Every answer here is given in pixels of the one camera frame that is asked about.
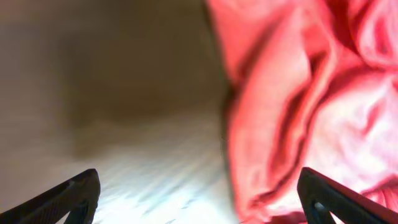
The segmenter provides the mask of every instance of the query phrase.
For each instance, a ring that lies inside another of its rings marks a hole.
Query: gray surface
[[[94,167],[95,223],[236,223],[220,153],[226,80],[201,7],[2,5],[0,211]]]

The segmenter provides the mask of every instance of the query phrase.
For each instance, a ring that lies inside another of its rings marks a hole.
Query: red cloth
[[[298,222],[303,166],[398,211],[398,1],[207,2],[238,92],[239,219]]]

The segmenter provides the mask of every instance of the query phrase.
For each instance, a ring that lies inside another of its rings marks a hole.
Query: red garment
[[[240,220],[301,212],[303,166],[398,212],[398,0],[207,1]]]

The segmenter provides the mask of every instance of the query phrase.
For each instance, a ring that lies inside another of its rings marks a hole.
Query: shiny surface
[[[0,212],[96,168],[94,223],[237,223],[200,1],[19,0],[0,15]]]

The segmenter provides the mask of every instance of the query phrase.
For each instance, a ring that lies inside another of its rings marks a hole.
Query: red fabric
[[[397,185],[381,185],[398,179],[398,1],[207,2],[238,92],[240,220],[302,220],[303,166],[398,211]]]

